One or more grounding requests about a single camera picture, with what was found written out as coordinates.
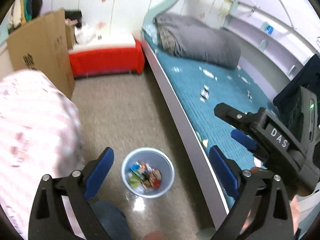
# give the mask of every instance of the gray floor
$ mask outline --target gray floor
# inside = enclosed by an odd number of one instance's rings
[[[167,239],[196,239],[196,232],[213,226],[188,155],[149,66],[142,75],[78,80],[72,101],[80,112],[86,161],[97,158],[106,146],[115,152],[115,163],[98,196],[126,214],[134,240],[156,230]],[[122,182],[122,161],[139,147],[159,149],[175,166],[175,182],[160,198],[137,197]]]

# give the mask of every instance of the pink patterned fabric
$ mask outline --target pink patterned fabric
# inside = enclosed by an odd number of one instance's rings
[[[40,71],[21,70],[0,82],[0,203],[24,239],[40,179],[82,169],[77,107]],[[66,204],[67,214],[72,214]],[[75,217],[75,233],[81,237]]]

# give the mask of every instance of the red storage box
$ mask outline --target red storage box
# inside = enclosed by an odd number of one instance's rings
[[[142,73],[145,59],[140,41],[135,41],[135,48],[94,49],[69,54],[73,76],[76,78],[130,71]]]

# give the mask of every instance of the light blue trash bin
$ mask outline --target light blue trash bin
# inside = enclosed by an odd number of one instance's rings
[[[135,162],[148,163],[152,168],[160,171],[162,179],[159,189],[152,189],[149,192],[144,192],[139,189],[134,189],[128,183],[130,167]],[[144,198],[156,198],[165,194],[172,186],[174,181],[174,167],[170,159],[162,152],[153,148],[139,148],[124,159],[121,167],[121,176],[124,184],[134,194]]]

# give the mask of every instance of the dark blue cloth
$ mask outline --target dark blue cloth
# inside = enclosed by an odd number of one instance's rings
[[[91,208],[112,240],[132,240],[127,219],[120,209],[103,200],[91,204]]]
[[[27,21],[32,20],[32,2],[31,0],[24,0],[24,17]]]
[[[273,104],[278,108],[280,118],[292,111],[294,99],[299,87],[305,87],[315,93],[318,101],[318,116],[320,111],[320,58],[314,54],[305,64],[295,78],[273,99]]]

